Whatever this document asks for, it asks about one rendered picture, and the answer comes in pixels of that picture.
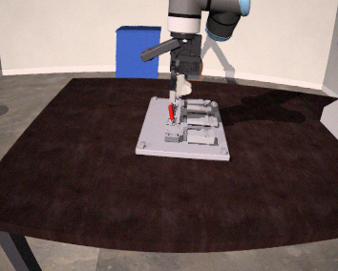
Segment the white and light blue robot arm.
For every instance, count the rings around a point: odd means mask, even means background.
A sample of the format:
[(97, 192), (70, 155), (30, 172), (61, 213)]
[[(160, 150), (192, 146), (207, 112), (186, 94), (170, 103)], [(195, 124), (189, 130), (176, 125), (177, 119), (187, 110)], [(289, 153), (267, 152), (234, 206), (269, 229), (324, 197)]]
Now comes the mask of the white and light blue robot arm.
[[(242, 17), (250, 12), (251, 0), (169, 0), (167, 30), (181, 34), (201, 32), (201, 12), (209, 11), (205, 32), (213, 40), (224, 42)], [(240, 19), (239, 19), (240, 18)], [(152, 48), (145, 49), (142, 62), (180, 47), (178, 38), (171, 38)]]

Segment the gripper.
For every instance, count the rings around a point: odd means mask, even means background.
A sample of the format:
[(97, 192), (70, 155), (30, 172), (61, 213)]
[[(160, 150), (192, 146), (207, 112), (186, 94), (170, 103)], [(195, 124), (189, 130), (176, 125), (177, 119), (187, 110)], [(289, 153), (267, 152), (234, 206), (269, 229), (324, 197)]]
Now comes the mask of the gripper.
[[(176, 96), (191, 93), (191, 84), (184, 80), (184, 74), (200, 75), (202, 35), (197, 35), (201, 34), (181, 34), (170, 31), (170, 36), (178, 38), (180, 42), (180, 47), (170, 51), (170, 102), (173, 108), (175, 108), (173, 103)], [(184, 39), (187, 41), (183, 42)]]

